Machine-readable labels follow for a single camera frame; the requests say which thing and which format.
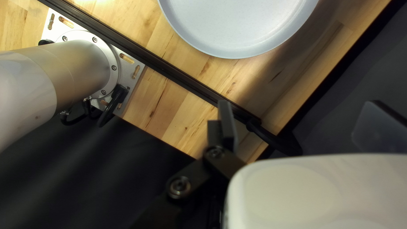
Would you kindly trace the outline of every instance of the slotted hole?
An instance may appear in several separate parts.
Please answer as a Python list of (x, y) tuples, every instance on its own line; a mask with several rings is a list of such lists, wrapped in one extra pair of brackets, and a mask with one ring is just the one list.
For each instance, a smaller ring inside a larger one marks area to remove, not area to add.
[(48, 29), (52, 29), (52, 24), (54, 23), (55, 14), (51, 14), (50, 23), (48, 24)]
[(67, 25), (71, 29), (74, 28), (74, 24), (72, 22), (68, 21), (67, 19), (65, 19), (63, 17), (59, 17), (58, 19), (59, 19), (60, 22), (64, 23), (65, 25)]
[(131, 76), (132, 79), (136, 78), (139, 70), (140, 70), (140, 65), (137, 65), (136, 68), (134, 69), (133, 75)]
[(109, 103), (108, 102), (106, 102), (105, 100), (103, 100), (103, 99), (101, 99), (101, 104), (103, 104), (103, 105), (105, 105), (105, 106), (108, 106), (109, 105)]
[(129, 62), (130, 64), (134, 64), (134, 60), (126, 55), (124, 55), (123, 53), (120, 53), (120, 58), (122, 58), (123, 60)]

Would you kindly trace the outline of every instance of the white plate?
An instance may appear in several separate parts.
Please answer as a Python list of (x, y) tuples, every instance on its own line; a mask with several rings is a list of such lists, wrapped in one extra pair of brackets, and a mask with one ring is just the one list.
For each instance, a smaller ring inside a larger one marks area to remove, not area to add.
[(209, 55), (240, 59), (290, 38), (318, 0), (158, 0), (172, 28)]

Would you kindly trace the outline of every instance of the screw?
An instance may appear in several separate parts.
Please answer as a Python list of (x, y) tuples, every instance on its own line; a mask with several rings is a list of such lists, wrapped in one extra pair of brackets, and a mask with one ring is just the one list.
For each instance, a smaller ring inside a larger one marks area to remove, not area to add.
[(220, 158), (223, 156), (224, 152), (222, 147), (217, 146), (215, 148), (208, 150), (208, 154), (212, 158)]
[(174, 179), (169, 187), (168, 194), (173, 199), (180, 199), (186, 196), (191, 190), (191, 183), (185, 176)]

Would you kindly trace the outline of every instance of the dark floor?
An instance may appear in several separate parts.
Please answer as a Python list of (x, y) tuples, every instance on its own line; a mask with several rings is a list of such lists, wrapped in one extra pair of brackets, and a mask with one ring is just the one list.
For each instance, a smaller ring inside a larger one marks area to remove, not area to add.
[(407, 117), (406, 22), (407, 4), (300, 121), (293, 132), (305, 155), (360, 152), (351, 132), (366, 101)]
[(117, 117), (54, 117), (0, 154), (0, 228), (127, 229), (192, 161)]

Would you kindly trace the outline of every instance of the wooden table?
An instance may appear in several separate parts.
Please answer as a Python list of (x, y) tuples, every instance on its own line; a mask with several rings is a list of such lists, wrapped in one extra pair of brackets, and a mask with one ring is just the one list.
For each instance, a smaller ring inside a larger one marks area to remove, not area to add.
[[(196, 50), (171, 28), (157, 0), (69, 1), (257, 115), (266, 129), (277, 134), (390, 0), (320, 0), (289, 40), (246, 59), (221, 59)], [(0, 3), (0, 49), (36, 45), (46, 7), (37, 0)], [(122, 118), (200, 157), (206, 145), (206, 121), (216, 119), (217, 109), (150, 68), (136, 87)], [(236, 124), (238, 155), (253, 161), (267, 144)]]

